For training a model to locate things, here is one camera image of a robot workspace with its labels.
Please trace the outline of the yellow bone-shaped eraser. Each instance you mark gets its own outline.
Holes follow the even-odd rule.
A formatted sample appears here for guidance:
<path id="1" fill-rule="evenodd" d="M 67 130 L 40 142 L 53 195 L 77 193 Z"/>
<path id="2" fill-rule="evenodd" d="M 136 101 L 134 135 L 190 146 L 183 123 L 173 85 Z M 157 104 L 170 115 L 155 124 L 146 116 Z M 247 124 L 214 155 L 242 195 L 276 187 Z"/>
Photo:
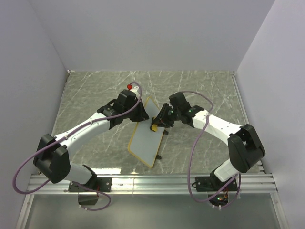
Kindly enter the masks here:
<path id="1" fill-rule="evenodd" d="M 157 124 L 151 124 L 150 129 L 154 132 L 158 131 L 158 125 Z"/>

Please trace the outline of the yellow framed whiteboard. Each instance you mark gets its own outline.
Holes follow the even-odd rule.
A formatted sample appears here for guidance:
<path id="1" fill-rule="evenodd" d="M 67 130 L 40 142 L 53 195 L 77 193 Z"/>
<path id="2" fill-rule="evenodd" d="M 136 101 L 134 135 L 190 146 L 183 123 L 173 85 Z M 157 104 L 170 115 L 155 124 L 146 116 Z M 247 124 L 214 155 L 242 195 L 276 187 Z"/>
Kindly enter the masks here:
<path id="1" fill-rule="evenodd" d="M 158 127 L 155 131 L 150 129 L 153 118 L 160 111 L 157 103 L 152 98 L 148 97 L 146 99 L 144 108 L 149 119 L 136 124 L 128 143 L 128 151 L 147 167 L 152 168 L 163 138 L 164 128 Z"/>

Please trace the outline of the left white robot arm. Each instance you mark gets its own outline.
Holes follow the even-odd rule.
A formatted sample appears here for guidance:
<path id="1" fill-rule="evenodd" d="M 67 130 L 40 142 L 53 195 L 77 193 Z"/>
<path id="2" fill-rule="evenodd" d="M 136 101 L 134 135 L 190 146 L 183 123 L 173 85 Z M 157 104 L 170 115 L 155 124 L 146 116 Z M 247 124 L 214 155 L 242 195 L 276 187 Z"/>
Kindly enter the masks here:
<path id="1" fill-rule="evenodd" d="M 52 183 L 68 180 L 79 183 L 80 187 L 91 192 L 96 188 L 96 175 L 86 165 L 71 162 L 71 156 L 95 136 L 107 132 L 121 124 L 123 120 L 141 122 L 149 119 L 138 86 L 122 90 L 117 99 L 102 106 L 90 118 L 76 127 L 55 137 L 46 134 L 40 139 L 38 155 L 33 164 Z"/>

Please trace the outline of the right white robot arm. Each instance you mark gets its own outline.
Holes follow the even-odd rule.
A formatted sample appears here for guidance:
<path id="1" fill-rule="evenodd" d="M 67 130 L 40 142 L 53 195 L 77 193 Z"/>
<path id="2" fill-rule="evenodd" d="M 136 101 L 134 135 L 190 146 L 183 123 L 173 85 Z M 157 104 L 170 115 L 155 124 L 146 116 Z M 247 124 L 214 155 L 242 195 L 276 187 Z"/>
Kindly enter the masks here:
<path id="1" fill-rule="evenodd" d="M 170 128 L 176 121 L 199 129 L 199 135 L 207 132 L 228 146 L 229 158 L 210 173 L 210 184 L 214 190 L 222 190 L 227 181 L 246 173 L 265 156 L 263 144 L 252 125 L 230 123 L 212 115 L 211 110 L 192 106 L 184 92 L 169 96 L 169 102 L 164 103 L 158 115 L 152 119 L 150 129 Z"/>

